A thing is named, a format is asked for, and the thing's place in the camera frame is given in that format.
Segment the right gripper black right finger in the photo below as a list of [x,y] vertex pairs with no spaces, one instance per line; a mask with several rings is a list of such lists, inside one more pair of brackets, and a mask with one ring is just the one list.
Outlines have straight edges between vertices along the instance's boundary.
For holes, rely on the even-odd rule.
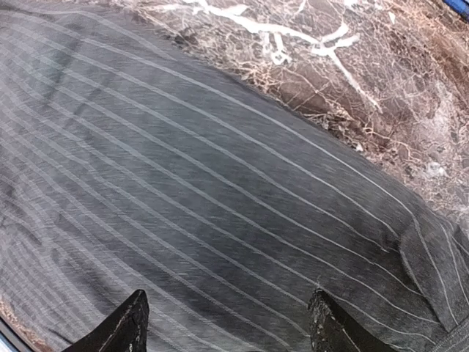
[[371,335],[325,291],[309,300],[311,349],[318,352],[394,352]]

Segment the black pinstriped long sleeve shirt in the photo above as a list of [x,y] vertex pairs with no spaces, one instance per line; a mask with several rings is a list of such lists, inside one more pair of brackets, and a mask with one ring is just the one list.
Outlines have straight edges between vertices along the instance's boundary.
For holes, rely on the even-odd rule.
[[1,313],[58,351],[468,349],[468,237],[329,133],[104,7],[1,3]]

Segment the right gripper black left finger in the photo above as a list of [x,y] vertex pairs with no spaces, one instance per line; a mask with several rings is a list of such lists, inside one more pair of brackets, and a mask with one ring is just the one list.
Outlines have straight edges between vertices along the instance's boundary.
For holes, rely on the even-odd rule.
[[149,304],[134,291],[99,326],[63,352],[147,352]]

